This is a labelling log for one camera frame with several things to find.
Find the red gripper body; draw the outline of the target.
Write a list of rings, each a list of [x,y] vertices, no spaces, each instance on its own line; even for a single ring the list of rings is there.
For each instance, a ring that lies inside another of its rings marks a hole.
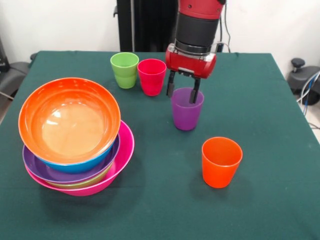
[[[207,79],[216,65],[217,55],[209,53],[205,56],[188,55],[179,51],[174,43],[170,43],[165,53],[168,69],[183,72],[201,79]]]

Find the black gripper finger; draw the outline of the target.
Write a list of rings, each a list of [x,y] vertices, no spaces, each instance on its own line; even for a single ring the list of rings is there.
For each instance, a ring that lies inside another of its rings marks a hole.
[[[167,90],[166,90],[166,95],[171,98],[174,92],[175,84],[174,84],[174,79],[175,79],[176,72],[175,71],[170,71],[169,73],[169,78],[168,78],[168,83],[167,83]]]
[[[199,88],[200,88],[200,84],[201,84],[201,78],[199,77],[194,77],[194,87],[190,93],[190,98],[189,98],[189,103],[190,104],[195,104],[197,101],[197,97],[198,97],[198,92],[199,92]]]

